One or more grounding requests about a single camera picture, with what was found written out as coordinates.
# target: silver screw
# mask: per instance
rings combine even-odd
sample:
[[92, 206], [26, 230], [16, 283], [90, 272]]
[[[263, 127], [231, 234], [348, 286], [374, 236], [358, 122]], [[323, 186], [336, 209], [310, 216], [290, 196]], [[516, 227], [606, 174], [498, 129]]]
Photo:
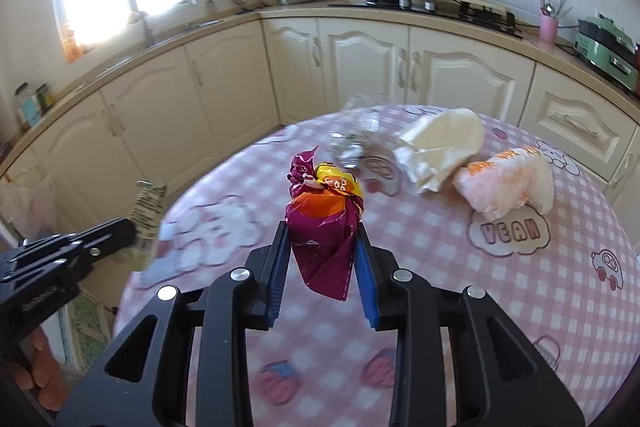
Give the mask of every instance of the silver screw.
[[484, 288], [477, 285], [469, 286], [469, 288], [466, 289], [466, 293], [469, 295], [469, 297], [472, 297], [474, 299], [482, 299], [486, 295], [486, 291], [484, 291]]
[[249, 279], [251, 272], [246, 268], [236, 268], [231, 272], [231, 279], [234, 281], [246, 281]]
[[162, 288], [158, 290], [158, 298], [161, 301], [170, 301], [176, 295], [178, 295], [178, 290], [175, 286], [162, 286]]
[[409, 270], [399, 269], [394, 272], [394, 279], [398, 282], [409, 282], [413, 278], [414, 274]]

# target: pink utensil holder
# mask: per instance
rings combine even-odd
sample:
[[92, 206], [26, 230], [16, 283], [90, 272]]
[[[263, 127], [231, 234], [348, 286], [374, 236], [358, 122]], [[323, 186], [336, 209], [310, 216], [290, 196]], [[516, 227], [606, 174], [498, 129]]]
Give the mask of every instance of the pink utensil holder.
[[558, 36], [558, 19], [552, 19], [547, 15], [540, 17], [540, 40], [549, 44], [556, 44]]

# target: cabinet handle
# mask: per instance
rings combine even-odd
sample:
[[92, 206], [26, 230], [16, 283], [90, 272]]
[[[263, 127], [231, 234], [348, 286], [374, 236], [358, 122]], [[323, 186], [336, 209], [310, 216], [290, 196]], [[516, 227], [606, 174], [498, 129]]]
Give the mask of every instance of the cabinet handle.
[[202, 83], [202, 79], [200, 77], [200, 73], [198, 72], [198, 65], [196, 64], [195, 58], [191, 59], [191, 71], [193, 72], [193, 76], [196, 77], [196, 82], [198, 83], [198, 85], [200, 87], [204, 87], [204, 84]]
[[616, 190], [616, 188], [618, 188], [618, 185], [620, 185], [620, 182], [622, 180], [625, 180], [628, 177], [628, 175], [630, 175], [631, 172], [633, 172], [634, 169], [630, 169], [629, 167], [631, 166], [632, 163], [634, 163], [634, 159], [636, 159], [636, 155], [633, 154], [632, 152], [626, 155], [625, 163], [622, 166], [622, 169], [620, 169], [620, 174], [615, 178], [613, 178], [609, 184], [609, 188], [611, 190]]
[[413, 52], [411, 54], [411, 66], [409, 67], [409, 88], [416, 92], [418, 90], [418, 83], [415, 81], [415, 72], [420, 67], [420, 54]]
[[400, 48], [398, 50], [398, 71], [396, 75], [398, 76], [398, 87], [404, 89], [406, 86], [406, 81], [404, 79], [404, 70], [406, 69], [406, 49]]
[[109, 115], [107, 114], [107, 110], [103, 109], [101, 113], [102, 113], [102, 118], [104, 118], [104, 124], [107, 126], [107, 129], [111, 131], [111, 136], [113, 136], [114, 138], [117, 137], [118, 133], [116, 131], [116, 128], [113, 126], [113, 122], [111, 121], [111, 118], [109, 118]]
[[120, 128], [122, 132], [125, 132], [126, 129], [124, 128], [124, 124], [122, 123], [122, 118], [120, 118], [120, 115], [118, 114], [116, 106], [113, 105], [113, 103], [110, 103], [109, 107], [111, 107], [111, 114], [113, 115], [113, 118], [116, 121], [116, 125]]
[[601, 142], [600, 135], [597, 132], [589, 129], [588, 127], [583, 126], [581, 123], [571, 118], [568, 114], [562, 115], [562, 118], [564, 118], [564, 121], [566, 123], [575, 127], [582, 134], [586, 134], [587, 136], [590, 136], [592, 139], [596, 140], [597, 142]]
[[314, 45], [311, 53], [314, 57], [316, 68], [319, 68], [321, 65], [321, 62], [320, 62], [320, 39], [318, 37], [314, 37]]

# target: cabinet door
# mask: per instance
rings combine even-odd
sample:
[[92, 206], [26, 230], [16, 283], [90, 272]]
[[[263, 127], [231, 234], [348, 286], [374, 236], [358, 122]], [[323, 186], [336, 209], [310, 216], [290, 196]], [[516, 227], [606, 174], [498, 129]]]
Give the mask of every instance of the cabinet door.
[[640, 131], [634, 137], [620, 162], [605, 196], [610, 201], [622, 228], [625, 229], [636, 254], [640, 253]]
[[182, 48], [102, 88], [113, 120], [149, 180], [184, 187], [220, 160]]
[[528, 58], [423, 28], [411, 28], [407, 103], [466, 107], [517, 125], [534, 63]]
[[266, 19], [262, 24], [280, 123], [308, 120], [326, 113], [317, 20]]
[[200, 99], [225, 155], [278, 126], [278, 112], [259, 22], [186, 46]]
[[89, 227], [126, 216], [142, 172], [116, 132], [99, 93], [56, 120], [31, 146], [53, 176], [62, 206]]
[[404, 102], [409, 28], [354, 19], [319, 19], [330, 111], [351, 94], [385, 93]]
[[636, 124], [591, 89], [538, 64], [520, 127], [610, 180]]

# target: purple plastic bag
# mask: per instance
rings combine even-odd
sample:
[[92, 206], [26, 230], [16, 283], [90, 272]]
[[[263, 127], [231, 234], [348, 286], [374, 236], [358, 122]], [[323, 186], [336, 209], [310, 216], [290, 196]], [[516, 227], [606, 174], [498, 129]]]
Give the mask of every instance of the purple plastic bag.
[[316, 149], [297, 154], [287, 178], [291, 248], [305, 284], [316, 293], [344, 301], [353, 267], [362, 192], [351, 174], [331, 164], [314, 169]]

